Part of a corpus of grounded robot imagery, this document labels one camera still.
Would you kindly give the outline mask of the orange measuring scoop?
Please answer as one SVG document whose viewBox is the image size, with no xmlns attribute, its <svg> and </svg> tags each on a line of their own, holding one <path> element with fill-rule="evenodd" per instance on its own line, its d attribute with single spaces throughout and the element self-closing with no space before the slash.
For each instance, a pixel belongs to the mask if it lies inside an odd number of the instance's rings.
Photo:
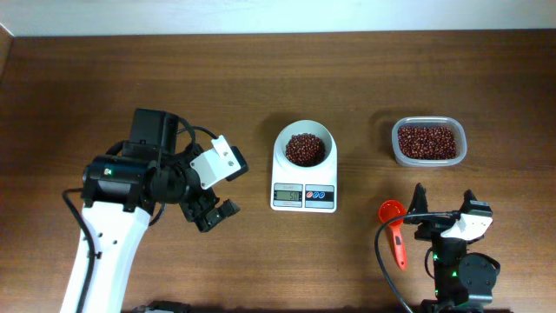
<svg viewBox="0 0 556 313">
<path fill-rule="evenodd" d="M 407 251 L 400 231 L 403 220 L 400 219 L 394 222 L 390 222 L 390 220 L 395 217 L 405 216 L 406 214 L 407 211 L 405 207 L 397 200 L 387 200 L 380 206 L 378 212 L 379 220 L 382 224 L 386 225 L 391 232 L 394 259 L 401 270 L 407 269 Z"/>
</svg>

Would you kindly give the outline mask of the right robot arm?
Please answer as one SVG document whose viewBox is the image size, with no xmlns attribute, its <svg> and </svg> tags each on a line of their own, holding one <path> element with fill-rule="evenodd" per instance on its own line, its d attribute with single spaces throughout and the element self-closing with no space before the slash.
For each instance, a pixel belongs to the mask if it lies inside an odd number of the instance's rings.
<svg viewBox="0 0 556 313">
<path fill-rule="evenodd" d="M 482 312 L 493 301 L 493 287 L 501 270 L 498 261 L 468 246 L 484 238 L 493 223 L 490 205 L 466 190 L 456 211 L 435 215 L 428 210 L 426 189 L 417 183 L 405 224 L 414 224 L 414 238 L 431 243 L 426 258 L 433 267 L 435 299 L 424 300 L 421 312 Z"/>
</svg>

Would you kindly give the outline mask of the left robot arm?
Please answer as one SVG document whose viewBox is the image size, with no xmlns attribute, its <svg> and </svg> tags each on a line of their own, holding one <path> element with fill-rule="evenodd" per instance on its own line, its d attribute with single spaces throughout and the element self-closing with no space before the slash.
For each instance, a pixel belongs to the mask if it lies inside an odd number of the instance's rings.
<svg viewBox="0 0 556 313">
<path fill-rule="evenodd" d="M 71 190 L 63 192 L 81 230 L 63 312 L 122 309 L 139 243 L 167 205 L 178 205 L 200 232 L 239 212 L 232 201 L 221 201 L 213 187 L 245 174 L 245 158 L 224 136 L 213 136 L 212 149 L 204 150 L 197 131 L 178 115 L 138 109 L 129 139 L 86 166 L 83 185 L 75 190 L 83 207 L 71 202 Z"/>
</svg>

